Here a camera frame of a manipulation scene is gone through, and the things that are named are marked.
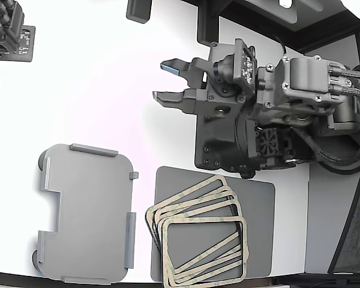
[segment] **tabletop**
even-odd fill
[[[32,63],[0,62],[0,272],[41,277],[31,255],[38,231],[56,230],[58,195],[40,191],[37,161],[57,143],[79,143],[117,150],[140,172],[133,184],[134,269],[123,282],[152,282],[144,214],[154,202],[155,173],[160,166],[198,170],[196,117],[162,108],[152,91],[186,88],[184,79],[160,70],[161,61],[208,57],[196,41],[197,8],[154,0],[141,25],[126,19],[127,0],[20,4],[36,38]],[[282,56],[278,43],[220,19],[220,42],[235,38],[256,47],[259,65]],[[304,271],[308,178],[308,165],[255,177],[276,188],[271,276]]]

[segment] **gray plastic tray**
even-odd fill
[[[211,177],[211,174],[188,171],[172,167],[161,167],[157,170],[155,203],[159,203],[197,183]],[[275,187],[271,183],[226,177],[228,186],[238,195],[242,214],[247,221],[248,249],[246,278],[267,277],[272,268],[272,248],[274,234]],[[181,202],[199,197],[217,188],[208,185],[191,196],[181,199]],[[198,216],[230,216],[230,209],[219,209]],[[179,224],[168,231],[169,255],[174,267],[184,264],[194,256],[220,242],[236,231],[233,223],[216,224]],[[233,248],[239,242],[232,241],[226,250]],[[162,282],[161,256],[152,243],[151,277],[156,282]],[[232,279],[241,276],[240,268],[232,269],[209,281]]]
[[[32,261],[66,283],[111,284],[133,268],[133,172],[117,151],[55,145],[39,159],[41,189],[60,194],[58,231],[39,231]]]

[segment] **gray plastic lid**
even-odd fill
[[[46,277],[111,284],[133,268],[132,182],[138,177],[117,151],[58,144],[39,159],[41,189],[60,193],[58,231],[39,231],[32,260]]]

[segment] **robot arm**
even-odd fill
[[[197,115],[195,165],[252,178],[256,170],[321,161],[349,166],[360,160],[360,71],[320,56],[285,54],[257,67],[253,47],[214,43],[209,60],[173,59],[162,69],[185,78],[191,89],[154,92],[164,107]],[[207,82],[202,81],[204,72]],[[324,137],[359,142],[351,157],[332,155]]]
[[[14,0],[0,0],[0,60],[29,62],[32,59],[32,51],[29,49],[31,35],[29,31],[22,35],[23,24],[24,13],[20,4]],[[25,41],[25,51],[20,54],[20,39],[26,38],[28,40]]]

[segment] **led light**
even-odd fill
[[[280,4],[280,6],[287,9],[292,7],[292,0],[278,0],[278,3]]]
[[[341,0],[344,7],[360,19],[360,0]]]

